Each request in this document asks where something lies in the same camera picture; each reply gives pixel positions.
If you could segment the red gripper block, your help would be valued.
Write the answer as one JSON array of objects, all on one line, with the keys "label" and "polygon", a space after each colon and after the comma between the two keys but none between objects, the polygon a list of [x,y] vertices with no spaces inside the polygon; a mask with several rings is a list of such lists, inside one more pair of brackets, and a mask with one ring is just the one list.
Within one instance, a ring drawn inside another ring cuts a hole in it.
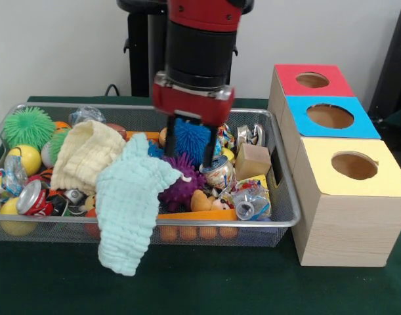
[{"label": "red gripper block", "polygon": [[216,139],[217,127],[209,125],[222,125],[231,110],[235,97],[235,88],[224,86],[222,90],[201,92],[184,90],[174,85],[172,87],[161,86],[154,83],[153,101],[157,110],[169,115],[167,118],[167,132],[165,137],[164,155],[173,157],[175,153],[175,114],[182,116],[195,116],[200,118],[210,131],[209,142],[205,147],[203,166],[210,167],[212,164]]}]

